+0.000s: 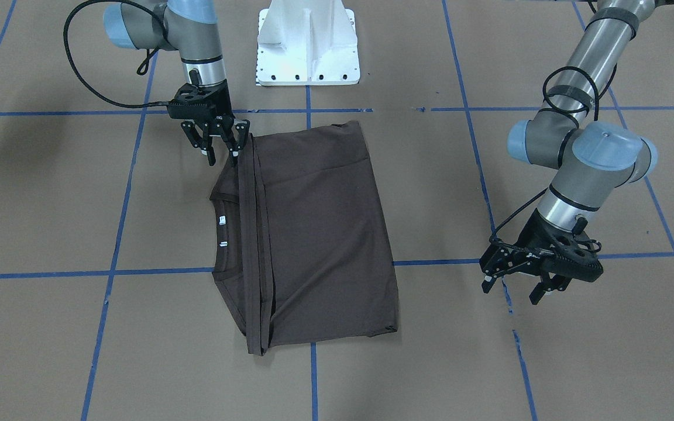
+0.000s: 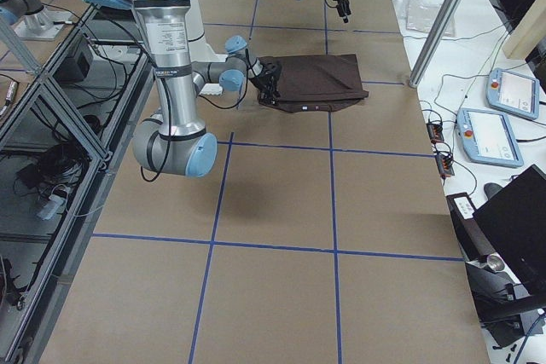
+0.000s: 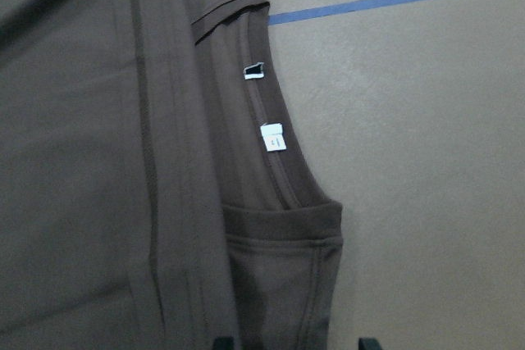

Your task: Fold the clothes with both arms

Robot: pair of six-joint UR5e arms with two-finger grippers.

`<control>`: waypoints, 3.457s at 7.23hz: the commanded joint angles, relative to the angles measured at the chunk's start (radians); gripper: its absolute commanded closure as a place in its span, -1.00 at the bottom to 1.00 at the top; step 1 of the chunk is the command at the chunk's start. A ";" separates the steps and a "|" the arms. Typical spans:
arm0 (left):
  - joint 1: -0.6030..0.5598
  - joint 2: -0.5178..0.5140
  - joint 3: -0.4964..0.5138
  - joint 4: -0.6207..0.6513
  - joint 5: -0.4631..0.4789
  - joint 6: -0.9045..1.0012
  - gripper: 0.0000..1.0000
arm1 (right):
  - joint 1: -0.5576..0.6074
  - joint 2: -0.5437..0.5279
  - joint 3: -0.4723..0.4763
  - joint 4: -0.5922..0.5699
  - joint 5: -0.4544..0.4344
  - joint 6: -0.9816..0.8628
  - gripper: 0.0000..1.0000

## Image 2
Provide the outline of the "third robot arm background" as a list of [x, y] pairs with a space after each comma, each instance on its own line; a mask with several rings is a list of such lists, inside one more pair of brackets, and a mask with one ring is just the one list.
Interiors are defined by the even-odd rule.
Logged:
[[52, 41], [71, 13], [50, 11], [41, 0], [1, 0], [1, 16], [19, 38]]

